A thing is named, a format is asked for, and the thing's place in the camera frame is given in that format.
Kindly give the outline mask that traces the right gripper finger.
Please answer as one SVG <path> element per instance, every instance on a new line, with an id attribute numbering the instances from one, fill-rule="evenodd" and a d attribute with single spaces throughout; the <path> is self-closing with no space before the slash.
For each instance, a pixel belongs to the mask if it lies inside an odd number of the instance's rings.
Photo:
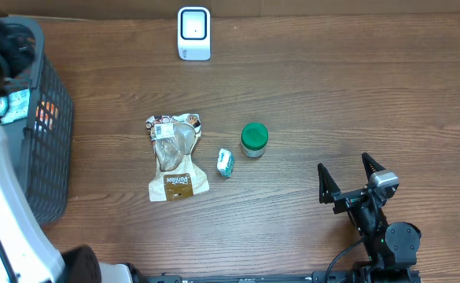
<path id="1" fill-rule="evenodd" d="M 370 180 L 374 173 L 385 170 L 385 168 L 375 161 L 369 153 L 362 154 L 362 163 L 368 180 Z"/>
<path id="2" fill-rule="evenodd" d="M 321 204 L 333 203 L 335 196 L 340 195 L 340 188 L 322 163 L 318 164 L 318 177 L 319 202 Z"/>

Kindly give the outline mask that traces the green lid white jar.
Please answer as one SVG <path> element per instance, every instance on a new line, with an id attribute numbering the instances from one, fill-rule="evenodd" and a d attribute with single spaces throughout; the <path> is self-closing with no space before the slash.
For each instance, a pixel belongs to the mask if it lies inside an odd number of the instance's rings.
<path id="1" fill-rule="evenodd" d="M 248 123 L 241 132 L 242 152 L 250 158 L 258 158 L 265 152 L 268 130 L 261 123 Z"/>

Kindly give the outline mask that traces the small teal white packet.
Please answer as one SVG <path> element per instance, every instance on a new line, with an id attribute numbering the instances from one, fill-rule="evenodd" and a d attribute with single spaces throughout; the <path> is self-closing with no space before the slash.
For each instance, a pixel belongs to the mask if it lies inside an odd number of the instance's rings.
<path id="1" fill-rule="evenodd" d="M 217 170 L 225 177 L 230 178 L 234 169 L 234 156 L 228 149 L 220 149 L 217 160 Z"/>

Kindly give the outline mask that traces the clear brown bread bag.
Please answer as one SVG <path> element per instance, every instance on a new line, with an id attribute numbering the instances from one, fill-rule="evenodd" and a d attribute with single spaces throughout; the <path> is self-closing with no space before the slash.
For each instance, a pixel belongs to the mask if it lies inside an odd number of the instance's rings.
<path id="1" fill-rule="evenodd" d="M 145 122 L 156 157 L 156 173 L 149 183 L 152 202 L 176 201 L 209 191 L 208 177 L 192 160 L 201 137 L 198 114 L 151 116 Z"/>

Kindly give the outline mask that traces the orange snack packet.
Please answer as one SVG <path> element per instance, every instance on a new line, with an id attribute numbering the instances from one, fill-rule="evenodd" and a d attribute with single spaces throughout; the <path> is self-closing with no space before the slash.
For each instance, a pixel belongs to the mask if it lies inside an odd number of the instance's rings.
<path id="1" fill-rule="evenodd" d="M 58 107 L 48 101 L 42 101 L 36 108 L 35 129 L 47 132 L 55 129 L 55 120 L 59 118 Z"/>

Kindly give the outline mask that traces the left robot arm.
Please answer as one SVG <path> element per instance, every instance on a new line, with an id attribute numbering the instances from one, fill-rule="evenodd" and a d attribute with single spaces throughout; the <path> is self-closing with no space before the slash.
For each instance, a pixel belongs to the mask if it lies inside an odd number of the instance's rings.
<path id="1" fill-rule="evenodd" d="M 6 79 L 19 75 L 34 60 L 0 21 L 0 97 Z M 97 260 L 83 245 L 59 252 L 47 239 L 28 205 L 13 170 L 0 116 L 0 282 L 144 282 L 127 263 Z"/>

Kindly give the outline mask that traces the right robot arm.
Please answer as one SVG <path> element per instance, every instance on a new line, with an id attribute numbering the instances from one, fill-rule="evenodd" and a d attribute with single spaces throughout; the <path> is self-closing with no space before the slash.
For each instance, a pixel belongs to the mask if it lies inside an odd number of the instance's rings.
<path id="1" fill-rule="evenodd" d="M 315 273 L 322 282 L 420 282 L 417 263 L 421 231 L 409 222 L 388 223 L 383 207 L 399 186 L 399 178 L 362 154 L 367 183 L 361 189 L 343 193 L 323 164 L 318 164 L 319 202 L 332 204 L 335 214 L 347 213 L 360 239 L 340 252 L 324 274 Z M 341 257 L 363 245 L 368 260 L 356 262 L 348 271 L 333 272 Z"/>

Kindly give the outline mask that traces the white barcode scanner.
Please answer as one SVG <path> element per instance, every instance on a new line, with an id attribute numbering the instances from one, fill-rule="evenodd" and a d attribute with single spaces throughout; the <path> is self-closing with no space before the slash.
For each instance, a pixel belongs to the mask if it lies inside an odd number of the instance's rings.
<path id="1" fill-rule="evenodd" d="M 202 6 L 185 6 L 178 11 L 178 55 L 184 61 L 211 58 L 211 14 Z"/>

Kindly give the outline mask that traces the grey plastic shopping basket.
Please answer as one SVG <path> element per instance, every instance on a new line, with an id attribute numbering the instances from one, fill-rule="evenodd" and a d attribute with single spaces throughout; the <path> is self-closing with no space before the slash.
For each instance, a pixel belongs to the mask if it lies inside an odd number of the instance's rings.
<path id="1" fill-rule="evenodd" d="M 41 27 L 23 17 L 0 18 L 0 97 L 30 90 L 28 116 L 1 124 L 13 169 L 39 224 L 59 219 L 68 199 L 74 105 L 56 69 L 45 54 Z M 55 104 L 55 129 L 35 129 L 36 108 Z"/>

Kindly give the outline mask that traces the teal white snack packet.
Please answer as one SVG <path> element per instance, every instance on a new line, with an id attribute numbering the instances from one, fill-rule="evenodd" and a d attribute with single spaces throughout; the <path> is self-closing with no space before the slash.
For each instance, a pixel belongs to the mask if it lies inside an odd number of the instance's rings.
<path id="1" fill-rule="evenodd" d="M 1 124 L 13 123 L 28 116 L 30 90 L 19 90 L 8 97 L 0 97 Z"/>

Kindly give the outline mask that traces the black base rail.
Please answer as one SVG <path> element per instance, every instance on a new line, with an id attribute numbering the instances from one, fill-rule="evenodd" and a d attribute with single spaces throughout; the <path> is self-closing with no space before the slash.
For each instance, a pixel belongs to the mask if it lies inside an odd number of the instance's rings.
<path id="1" fill-rule="evenodd" d="M 280 274 L 280 275 L 242 275 L 242 276 L 216 276 L 216 277 L 181 277 L 179 275 L 144 276 L 139 282 L 146 283 L 350 283 L 366 282 L 361 277 L 356 277 L 349 270 L 331 271 L 326 279 L 325 271 L 314 271 L 312 274 Z M 410 272 L 407 280 L 405 274 L 384 278 L 383 274 L 376 273 L 367 282 L 410 282 L 422 283 L 417 271 Z"/>

